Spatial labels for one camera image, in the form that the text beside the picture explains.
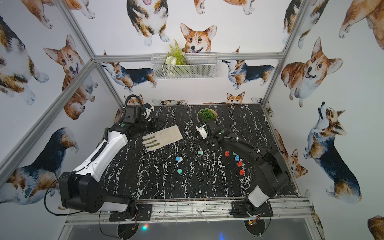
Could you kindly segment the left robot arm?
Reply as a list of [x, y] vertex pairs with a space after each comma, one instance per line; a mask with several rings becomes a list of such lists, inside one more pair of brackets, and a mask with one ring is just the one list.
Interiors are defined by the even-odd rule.
[[105, 128], [104, 140], [95, 151], [71, 173], [64, 172], [58, 178], [63, 207], [87, 213], [126, 212], [131, 217], [136, 214], [133, 197], [108, 194], [100, 180], [114, 157], [129, 141], [161, 128], [161, 120], [152, 117], [154, 109], [154, 106], [143, 102], [137, 106], [125, 102], [122, 117]]

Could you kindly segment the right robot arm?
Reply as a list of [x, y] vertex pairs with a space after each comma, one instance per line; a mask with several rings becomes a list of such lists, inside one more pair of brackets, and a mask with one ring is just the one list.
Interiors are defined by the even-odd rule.
[[208, 148], [222, 147], [234, 152], [255, 171], [256, 187], [246, 197], [248, 206], [258, 209], [270, 198], [276, 196], [291, 180], [285, 163], [278, 161], [278, 151], [269, 152], [241, 138], [233, 131], [219, 127], [215, 120], [199, 122], [197, 130], [203, 145]]

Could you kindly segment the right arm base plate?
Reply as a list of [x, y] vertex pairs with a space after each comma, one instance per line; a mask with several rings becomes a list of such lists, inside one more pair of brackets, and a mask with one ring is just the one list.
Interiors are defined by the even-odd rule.
[[270, 202], [264, 202], [260, 207], [255, 207], [251, 203], [231, 202], [231, 210], [229, 213], [234, 218], [256, 218], [273, 217], [274, 213]]

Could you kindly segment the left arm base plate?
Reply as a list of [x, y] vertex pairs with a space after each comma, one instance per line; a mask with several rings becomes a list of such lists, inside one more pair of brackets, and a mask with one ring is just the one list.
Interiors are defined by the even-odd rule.
[[124, 212], [112, 211], [110, 214], [110, 222], [134, 222], [134, 221], [149, 221], [152, 215], [153, 205], [139, 204], [128, 206]]

